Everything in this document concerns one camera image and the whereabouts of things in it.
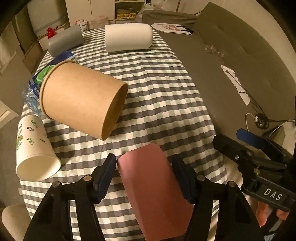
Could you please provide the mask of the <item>person's hand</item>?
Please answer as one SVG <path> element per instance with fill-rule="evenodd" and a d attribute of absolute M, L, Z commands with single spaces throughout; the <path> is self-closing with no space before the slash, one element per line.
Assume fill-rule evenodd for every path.
<path fill-rule="evenodd" d="M 261 201 L 258 201 L 255 216 L 256 216 L 256 219 L 257 219 L 260 227 L 264 226 L 266 224 L 266 222 L 267 222 L 267 218 L 268 218 L 267 211 L 268 211 L 268 208 L 269 208 L 269 205 L 268 204 L 263 203 Z M 278 209 L 276 211 L 276 216 L 280 220 L 285 221 L 287 219 L 288 215 L 289 215 L 289 212 L 284 212 L 284 211 L 282 211 L 280 209 Z"/>

